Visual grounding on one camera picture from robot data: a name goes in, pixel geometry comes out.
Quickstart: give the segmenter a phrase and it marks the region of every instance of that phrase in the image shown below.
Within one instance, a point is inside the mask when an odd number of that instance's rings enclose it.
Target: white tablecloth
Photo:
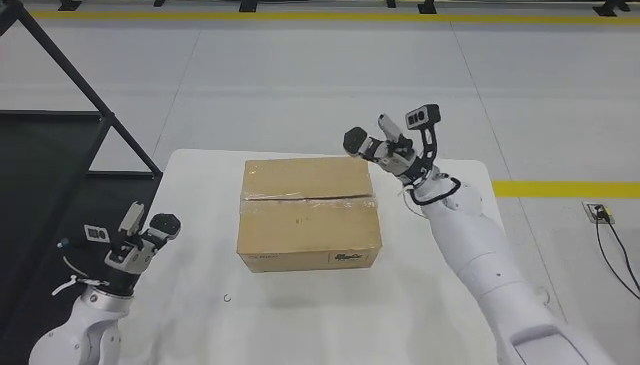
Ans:
[[[120,322],[120,364],[495,364],[493,335],[428,221],[405,207],[400,183],[377,166],[370,172],[384,246],[372,268],[249,272],[236,254],[244,162],[290,157],[312,155],[173,154],[148,219],[173,213],[182,231],[136,287]],[[476,186],[485,214],[502,224],[482,163],[438,165]]]

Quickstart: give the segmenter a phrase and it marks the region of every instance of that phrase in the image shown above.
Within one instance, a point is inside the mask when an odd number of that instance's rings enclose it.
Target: black cable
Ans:
[[[424,206],[424,205],[430,205],[433,204],[434,202],[443,200],[451,195],[454,195],[456,193],[456,191],[458,191],[458,189],[460,188],[460,186],[462,186],[462,183],[460,183],[460,181],[454,177],[449,177],[449,179],[451,179],[451,181],[453,182],[453,187],[451,188],[451,190],[447,191],[446,193],[440,194],[438,196],[435,196],[433,198],[428,199],[427,201],[420,201],[416,198],[415,195],[415,190],[411,189],[409,190],[409,195],[411,196],[411,200],[413,201],[414,204],[416,204],[417,206]]]
[[[618,273],[615,271],[615,269],[613,269],[613,266],[611,266],[611,263],[609,262],[609,259],[607,259],[607,255],[604,253],[604,249],[602,248],[602,242],[600,241],[600,228],[599,228],[599,223],[598,223],[597,220],[596,220],[596,236],[598,237],[598,246],[600,247],[600,252],[602,253],[602,258],[604,258],[604,262],[607,263],[607,266],[609,266],[609,269],[611,270],[611,272],[613,272],[613,275],[616,277],[616,279],[618,279],[618,281],[620,283],[622,283],[624,288],[627,289],[629,291],[629,293],[633,294],[633,296],[635,298],[640,300],[640,295],[636,294],[633,290],[631,290],[631,288],[624,282],[624,280],[622,280],[622,278],[620,278],[620,276],[618,276]],[[629,262],[628,262],[629,259],[627,257],[626,250],[625,250],[624,246],[622,245],[622,242],[620,242],[619,239],[618,239],[618,242],[620,243],[620,246],[622,247],[622,251],[625,254],[625,259],[627,261],[627,266],[628,266],[629,272],[631,272],[631,269],[630,269],[631,267],[629,266]],[[633,278],[633,280],[635,282],[635,276],[633,276],[633,272],[631,272],[631,277]]]
[[[636,285],[636,288],[640,292],[640,284],[638,284],[638,279],[636,279],[636,275],[633,273],[633,270],[631,269],[631,262],[629,261],[629,256],[627,255],[627,249],[624,247],[624,244],[622,244],[622,241],[618,236],[618,232],[616,232],[616,229],[613,227],[611,222],[608,220],[606,220],[606,222],[607,222],[607,225],[609,225],[609,227],[611,228],[613,235],[616,236],[616,240],[618,240],[618,244],[620,244],[620,248],[622,248],[622,254],[624,254],[624,263],[627,266],[627,270],[629,271],[629,274],[631,275],[631,279],[633,279],[633,283]]]

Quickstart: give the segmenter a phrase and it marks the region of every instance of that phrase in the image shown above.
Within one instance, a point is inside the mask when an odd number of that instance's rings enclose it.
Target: robotic hand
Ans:
[[[71,276],[52,294],[75,283],[85,283],[85,292],[73,304],[69,320],[38,340],[29,358],[30,365],[115,365],[120,357],[118,320],[129,313],[133,288],[151,259],[169,241],[178,236],[180,221],[171,214],[158,214],[149,228],[141,230],[144,205],[134,202],[125,215],[118,233],[110,236],[106,229],[85,226],[87,240],[110,243],[104,258],[109,267],[106,280]],[[65,249],[67,239],[58,244]],[[87,274],[74,267],[76,273]]]
[[[500,364],[613,364],[594,339],[554,317],[535,297],[516,266],[504,232],[483,215],[480,193],[434,165],[434,126],[439,121],[435,104],[406,115],[407,128],[421,133],[422,156],[387,115],[378,118],[385,141],[356,127],[345,134],[343,146],[350,155],[380,165],[409,190],[431,223],[445,261],[477,300],[495,336]]]

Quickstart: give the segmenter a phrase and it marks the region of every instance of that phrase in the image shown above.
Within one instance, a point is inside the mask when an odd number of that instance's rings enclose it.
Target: floor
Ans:
[[[54,8],[32,0],[32,9]],[[82,10],[149,11],[88,0]],[[399,11],[414,11],[401,3]],[[261,6],[381,11],[361,3]],[[440,13],[592,16],[588,5],[443,3]],[[640,6],[634,6],[636,16]],[[235,11],[169,1],[165,11]],[[640,179],[640,26],[286,21],[41,22],[164,168],[178,148],[342,154],[438,103],[440,155],[478,159],[494,180]],[[20,26],[0,39],[0,109],[92,109]],[[109,136],[94,169],[145,169]],[[548,306],[588,329],[618,364],[640,362],[640,305],[602,261],[580,199],[499,206],[522,269]],[[640,271],[637,200],[606,201]],[[610,236],[605,249],[623,269]]]

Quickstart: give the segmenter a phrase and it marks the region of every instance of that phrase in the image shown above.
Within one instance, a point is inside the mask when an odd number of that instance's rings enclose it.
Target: power outlet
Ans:
[[[611,213],[611,209],[607,207],[605,204],[584,201],[582,202],[582,207],[584,208],[584,211],[587,213],[587,217],[589,218],[589,221],[591,223],[598,223],[601,225],[607,224],[607,221],[605,221],[604,219],[598,219],[598,216],[597,216],[598,211],[596,210],[596,207],[599,205],[602,205],[604,207],[604,210],[607,211],[607,214],[609,214],[609,222],[612,225],[615,224],[616,221],[615,219],[613,219],[613,214]]]

